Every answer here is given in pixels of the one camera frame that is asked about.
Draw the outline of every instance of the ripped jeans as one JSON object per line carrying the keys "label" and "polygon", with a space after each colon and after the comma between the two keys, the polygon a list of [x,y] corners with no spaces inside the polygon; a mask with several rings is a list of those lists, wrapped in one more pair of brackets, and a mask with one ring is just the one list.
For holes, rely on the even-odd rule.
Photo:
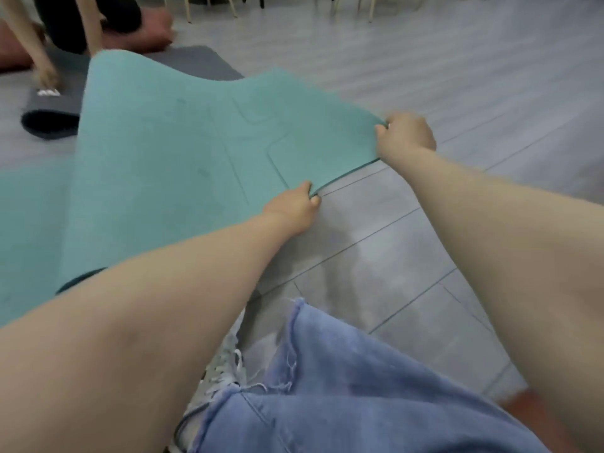
{"label": "ripped jeans", "polygon": [[494,404],[299,299],[263,384],[227,388],[191,451],[548,450]]}

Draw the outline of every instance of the forearm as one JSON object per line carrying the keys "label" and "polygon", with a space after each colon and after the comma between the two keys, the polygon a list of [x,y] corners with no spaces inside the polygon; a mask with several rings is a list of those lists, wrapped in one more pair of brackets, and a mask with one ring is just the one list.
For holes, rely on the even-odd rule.
{"label": "forearm", "polygon": [[35,63],[49,61],[44,45],[36,34],[21,0],[0,0],[7,16],[7,22],[19,43],[30,54]]}
{"label": "forearm", "polygon": [[2,450],[161,451],[290,235],[263,214],[103,271],[2,329],[0,362],[19,363],[3,366]]}
{"label": "forearm", "polygon": [[578,438],[604,435],[604,208],[471,171],[423,148],[409,182],[510,356]]}
{"label": "forearm", "polygon": [[101,14],[96,0],[75,0],[84,26],[88,51],[93,56],[103,48]]}

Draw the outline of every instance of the teal yoga mat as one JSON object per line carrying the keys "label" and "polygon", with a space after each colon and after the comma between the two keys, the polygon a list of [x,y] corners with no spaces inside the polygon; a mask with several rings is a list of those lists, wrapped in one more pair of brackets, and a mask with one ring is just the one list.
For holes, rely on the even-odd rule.
{"label": "teal yoga mat", "polygon": [[316,192],[376,160],[379,123],[279,69],[209,81],[130,52],[98,54],[74,158],[0,174],[1,190],[18,191],[0,196],[16,242],[3,231],[0,294],[28,297],[2,306],[0,322],[84,272],[244,221],[305,179]]}

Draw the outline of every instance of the left arm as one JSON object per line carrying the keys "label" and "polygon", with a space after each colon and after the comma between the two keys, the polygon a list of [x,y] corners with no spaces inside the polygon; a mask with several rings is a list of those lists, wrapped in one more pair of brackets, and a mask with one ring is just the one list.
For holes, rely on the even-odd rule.
{"label": "left arm", "polygon": [[161,452],[264,268],[312,224],[309,189],[111,267],[0,329],[0,451]]}
{"label": "left arm", "polygon": [[84,26],[88,52],[94,57],[103,49],[103,29],[101,28],[101,13],[96,0],[75,0]]}

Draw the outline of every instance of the sneaker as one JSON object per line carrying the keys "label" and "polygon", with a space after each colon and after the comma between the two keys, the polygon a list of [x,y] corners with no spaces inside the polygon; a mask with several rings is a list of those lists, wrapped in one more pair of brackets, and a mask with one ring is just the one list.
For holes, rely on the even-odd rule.
{"label": "sneaker", "polygon": [[243,322],[244,313],[245,309],[208,364],[203,380],[199,382],[181,422],[176,427],[174,438],[168,446],[170,453],[187,453],[191,449],[201,427],[205,409],[220,396],[225,388],[247,385],[241,351],[237,349],[237,332]]}

